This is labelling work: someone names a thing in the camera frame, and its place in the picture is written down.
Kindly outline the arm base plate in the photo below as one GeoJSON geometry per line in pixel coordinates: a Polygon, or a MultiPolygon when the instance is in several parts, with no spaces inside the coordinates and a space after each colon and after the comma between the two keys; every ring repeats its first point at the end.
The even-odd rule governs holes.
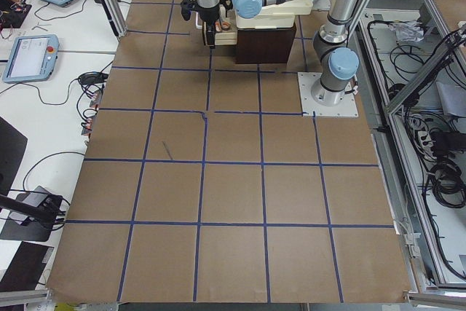
{"type": "Polygon", "coordinates": [[[302,114],[305,117],[356,118],[359,116],[351,84],[341,92],[326,90],[320,72],[298,72],[302,114]]]}

